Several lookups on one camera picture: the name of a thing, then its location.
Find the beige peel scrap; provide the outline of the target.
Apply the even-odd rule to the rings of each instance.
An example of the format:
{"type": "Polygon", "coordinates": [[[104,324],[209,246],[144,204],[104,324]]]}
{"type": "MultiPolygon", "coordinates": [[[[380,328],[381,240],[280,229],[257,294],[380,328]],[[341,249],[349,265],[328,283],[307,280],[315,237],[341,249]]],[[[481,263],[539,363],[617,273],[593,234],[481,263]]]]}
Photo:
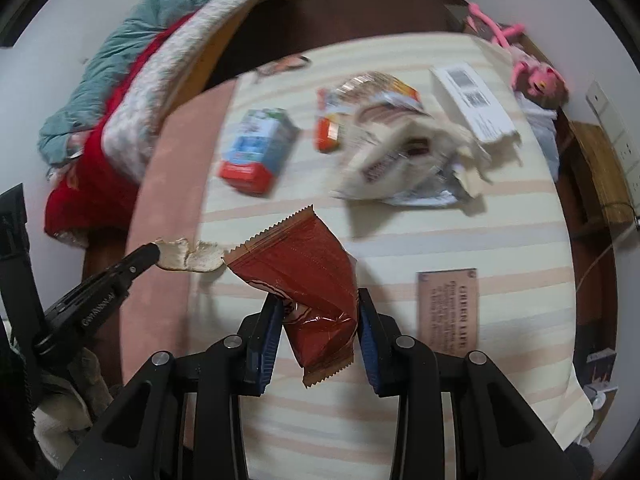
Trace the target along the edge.
{"type": "Polygon", "coordinates": [[[217,243],[191,244],[186,238],[156,240],[160,250],[157,266],[165,271],[212,273],[224,265],[224,248],[217,243]]]}

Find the dark red snack wrapper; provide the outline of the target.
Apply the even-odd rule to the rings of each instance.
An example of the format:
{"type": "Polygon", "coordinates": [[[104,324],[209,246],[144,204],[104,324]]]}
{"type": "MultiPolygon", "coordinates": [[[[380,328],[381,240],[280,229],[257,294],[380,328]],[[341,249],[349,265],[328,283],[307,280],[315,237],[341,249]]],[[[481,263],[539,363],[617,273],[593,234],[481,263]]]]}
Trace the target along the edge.
{"type": "Polygon", "coordinates": [[[354,362],[355,260],[313,206],[231,249],[224,262],[246,284],[288,304],[284,328],[306,387],[354,362]]]}

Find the orange fries snack bag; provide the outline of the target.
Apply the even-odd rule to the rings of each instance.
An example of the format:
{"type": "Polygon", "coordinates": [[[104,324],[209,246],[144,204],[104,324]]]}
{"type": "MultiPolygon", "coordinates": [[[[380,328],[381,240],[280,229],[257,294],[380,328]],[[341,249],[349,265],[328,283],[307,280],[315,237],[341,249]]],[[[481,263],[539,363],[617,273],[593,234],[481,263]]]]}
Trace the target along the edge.
{"type": "Polygon", "coordinates": [[[347,125],[360,108],[383,102],[424,111],[416,89],[381,72],[356,74],[337,86],[318,89],[316,96],[314,146],[321,153],[333,152],[340,147],[347,125]]]}

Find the white barcode box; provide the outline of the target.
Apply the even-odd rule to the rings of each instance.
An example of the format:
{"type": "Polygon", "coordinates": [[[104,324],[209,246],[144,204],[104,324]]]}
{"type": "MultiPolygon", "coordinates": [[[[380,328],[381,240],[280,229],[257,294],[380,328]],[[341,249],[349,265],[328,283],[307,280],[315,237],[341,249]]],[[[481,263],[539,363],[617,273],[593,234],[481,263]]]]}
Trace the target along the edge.
{"type": "Polygon", "coordinates": [[[468,127],[479,144],[496,144],[516,135],[514,122],[485,81],[468,63],[432,69],[433,91],[442,110],[468,127]]]}

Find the red blanket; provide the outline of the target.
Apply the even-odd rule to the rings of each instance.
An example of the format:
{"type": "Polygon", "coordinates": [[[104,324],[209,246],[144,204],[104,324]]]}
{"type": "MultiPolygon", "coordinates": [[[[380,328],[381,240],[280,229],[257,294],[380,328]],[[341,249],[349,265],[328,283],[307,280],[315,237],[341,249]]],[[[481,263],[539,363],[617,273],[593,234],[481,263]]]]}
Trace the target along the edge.
{"type": "Polygon", "coordinates": [[[49,194],[44,208],[43,229],[50,237],[62,240],[97,230],[125,231],[129,228],[139,185],[116,171],[108,161],[102,148],[103,130],[144,64],[190,18],[192,15],[186,14],[156,34],[136,57],[127,77],[105,101],[105,114],[89,131],[82,154],[49,194]]]}

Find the brown printed card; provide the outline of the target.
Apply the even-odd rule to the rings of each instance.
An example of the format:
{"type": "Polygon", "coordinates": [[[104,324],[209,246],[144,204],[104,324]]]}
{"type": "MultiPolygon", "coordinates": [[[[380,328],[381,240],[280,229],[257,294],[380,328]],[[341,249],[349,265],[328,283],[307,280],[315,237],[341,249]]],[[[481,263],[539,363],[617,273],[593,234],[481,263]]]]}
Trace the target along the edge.
{"type": "Polygon", "coordinates": [[[476,269],[418,275],[418,339],[433,351],[464,358],[478,345],[476,269]]]}

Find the bed with checkered mattress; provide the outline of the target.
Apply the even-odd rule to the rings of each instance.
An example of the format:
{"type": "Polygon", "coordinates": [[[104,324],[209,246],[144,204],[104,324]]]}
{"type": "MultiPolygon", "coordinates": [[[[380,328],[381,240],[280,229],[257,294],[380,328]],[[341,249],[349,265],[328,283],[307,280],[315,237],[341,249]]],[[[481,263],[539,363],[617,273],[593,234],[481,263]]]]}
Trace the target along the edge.
{"type": "MultiPolygon", "coordinates": [[[[209,0],[200,10],[191,13],[192,18],[165,41],[134,77],[122,104],[106,122],[102,148],[112,167],[139,188],[157,144],[160,127],[186,74],[216,32],[256,2],[209,0]]],[[[67,146],[72,150],[72,156],[66,164],[59,167],[47,164],[52,190],[77,162],[90,130],[76,132],[70,137],[67,146]]],[[[86,235],[65,237],[61,242],[83,245],[86,235]]]]}

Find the blue red milk carton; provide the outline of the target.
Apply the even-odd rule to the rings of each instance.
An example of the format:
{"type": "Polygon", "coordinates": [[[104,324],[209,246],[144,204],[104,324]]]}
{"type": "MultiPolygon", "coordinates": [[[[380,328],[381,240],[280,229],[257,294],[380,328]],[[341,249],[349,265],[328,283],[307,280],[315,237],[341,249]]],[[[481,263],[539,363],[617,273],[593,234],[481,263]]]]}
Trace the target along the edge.
{"type": "Polygon", "coordinates": [[[269,193],[298,133],[299,128],[283,108],[249,110],[235,129],[218,177],[244,194],[269,193]]]}

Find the crumpled white snack wrapper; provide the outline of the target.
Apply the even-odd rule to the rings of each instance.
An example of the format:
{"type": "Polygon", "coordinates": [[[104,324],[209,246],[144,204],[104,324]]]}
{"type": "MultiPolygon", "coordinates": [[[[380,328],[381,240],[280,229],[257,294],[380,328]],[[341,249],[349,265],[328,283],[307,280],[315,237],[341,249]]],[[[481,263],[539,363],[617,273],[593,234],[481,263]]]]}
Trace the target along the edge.
{"type": "Polygon", "coordinates": [[[508,159],[462,125],[408,105],[361,107],[347,125],[331,195],[350,202],[447,208],[471,203],[508,159]]]}

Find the striped pink table cloth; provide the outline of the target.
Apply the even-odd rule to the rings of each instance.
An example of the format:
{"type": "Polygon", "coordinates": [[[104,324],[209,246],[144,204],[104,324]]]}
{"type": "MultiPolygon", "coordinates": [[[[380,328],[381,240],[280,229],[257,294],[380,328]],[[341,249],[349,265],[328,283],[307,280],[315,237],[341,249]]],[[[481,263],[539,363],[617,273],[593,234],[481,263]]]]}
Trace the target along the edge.
{"type": "MultiPolygon", "coordinates": [[[[235,246],[308,205],[357,260],[357,280],[401,331],[418,336],[420,272],[477,270],[478,348],[509,377],[562,448],[588,425],[592,408],[574,366],[576,295],[570,238],[548,165],[514,99],[506,52],[480,38],[409,34],[307,52],[311,66],[254,82],[251,73],[177,108],[140,188],[128,252],[158,238],[235,246]],[[415,88],[428,114],[447,118],[433,96],[433,66],[467,62],[520,134],[486,169],[468,209],[349,205],[330,196],[337,153],[314,148],[316,92],[349,76],[391,74],[415,88]],[[218,162],[249,110],[283,108],[301,128],[270,195],[247,196],[217,176],[218,162]]],[[[265,293],[226,269],[212,274],[154,268],[134,281],[120,308],[122,376],[158,350],[206,350],[234,333],[265,293]]],[[[285,334],[266,393],[242,400],[252,479],[388,479],[396,399],[379,399],[359,349],[354,364],[311,388],[285,334]]]]}

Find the teal blue quilt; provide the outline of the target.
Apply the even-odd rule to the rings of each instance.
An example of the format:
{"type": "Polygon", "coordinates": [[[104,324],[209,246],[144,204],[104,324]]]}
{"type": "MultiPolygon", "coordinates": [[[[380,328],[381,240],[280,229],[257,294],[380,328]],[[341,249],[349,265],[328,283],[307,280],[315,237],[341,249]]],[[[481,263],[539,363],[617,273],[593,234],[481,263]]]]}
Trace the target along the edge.
{"type": "Polygon", "coordinates": [[[129,75],[134,61],[149,44],[185,16],[200,10],[209,0],[140,0],[104,40],[89,61],[80,83],[67,103],[44,122],[38,151],[51,167],[70,160],[70,137],[95,127],[106,110],[106,101],[129,75]]]}

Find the white plastic bag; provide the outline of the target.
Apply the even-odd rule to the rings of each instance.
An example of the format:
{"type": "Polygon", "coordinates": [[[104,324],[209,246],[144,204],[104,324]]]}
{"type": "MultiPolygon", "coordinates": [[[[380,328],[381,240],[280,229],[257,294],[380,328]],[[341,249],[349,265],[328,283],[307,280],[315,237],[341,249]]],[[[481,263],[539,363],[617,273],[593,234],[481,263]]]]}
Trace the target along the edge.
{"type": "Polygon", "coordinates": [[[541,148],[544,159],[547,162],[552,180],[556,182],[559,177],[560,154],[556,144],[555,119],[558,113],[555,110],[547,110],[529,100],[522,92],[514,93],[518,105],[521,107],[529,127],[541,148]]]}

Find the wooden stool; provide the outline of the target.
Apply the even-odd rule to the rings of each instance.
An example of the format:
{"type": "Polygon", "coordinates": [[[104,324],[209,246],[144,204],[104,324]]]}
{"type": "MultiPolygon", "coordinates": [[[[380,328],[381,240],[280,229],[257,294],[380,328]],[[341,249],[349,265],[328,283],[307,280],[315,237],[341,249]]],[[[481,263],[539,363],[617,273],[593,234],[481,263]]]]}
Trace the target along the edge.
{"type": "Polygon", "coordinates": [[[564,155],[587,215],[587,226],[622,226],[636,211],[612,144],[600,126],[569,122],[570,143],[564,155]]]}

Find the pink panther plush toy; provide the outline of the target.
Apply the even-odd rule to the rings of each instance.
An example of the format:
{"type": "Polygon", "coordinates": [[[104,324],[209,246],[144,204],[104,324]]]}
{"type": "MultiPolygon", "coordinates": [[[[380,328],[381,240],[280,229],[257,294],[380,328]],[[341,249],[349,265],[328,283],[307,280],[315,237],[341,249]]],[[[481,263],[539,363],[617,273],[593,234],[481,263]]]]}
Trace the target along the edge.
{"type": "Polygon", "coordinates": [[[512,62],[511,87],[527,99],[547,110],[557,110],[568,100],[568,89],[562,75],[549,63],[510,46],[499,29],[496,34],[512,62]]]}

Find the cardboard box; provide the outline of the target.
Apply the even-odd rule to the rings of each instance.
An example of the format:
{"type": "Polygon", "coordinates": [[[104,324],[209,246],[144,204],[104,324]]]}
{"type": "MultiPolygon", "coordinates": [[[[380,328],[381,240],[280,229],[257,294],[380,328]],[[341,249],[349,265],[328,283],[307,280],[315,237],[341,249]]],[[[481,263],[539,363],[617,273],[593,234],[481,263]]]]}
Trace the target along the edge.
{"type": "Polygon", "coordinates": [[[492,44],[502,46],[502,41],[496,34],[496,30],[499,29],[504,40],[510,46],[518,48],[527,54],[535,55],[537,58],[542,58],[537,48],[526,36],[524,25],[520,23],[507,25],[495,22],[481,11],[477,4],[468,4],[467,6],[447,4],[445,9],[446,23],[450,32],[475,35],[492,44]]]}

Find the white wall socket strip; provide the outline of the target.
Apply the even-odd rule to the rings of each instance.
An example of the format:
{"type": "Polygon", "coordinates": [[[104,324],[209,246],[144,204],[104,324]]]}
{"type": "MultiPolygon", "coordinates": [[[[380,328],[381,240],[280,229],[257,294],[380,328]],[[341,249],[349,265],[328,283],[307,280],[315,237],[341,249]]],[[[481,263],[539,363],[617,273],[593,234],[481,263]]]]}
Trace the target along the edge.
{"type": "Polygon", "coordinates": [[[638,145],[634,143],[622,116],[597,81],[594,80],[589,85],[586,100],[614,148],[615,156],[623,169],[632,204],[639,207],[640,162],[638,145]]]}

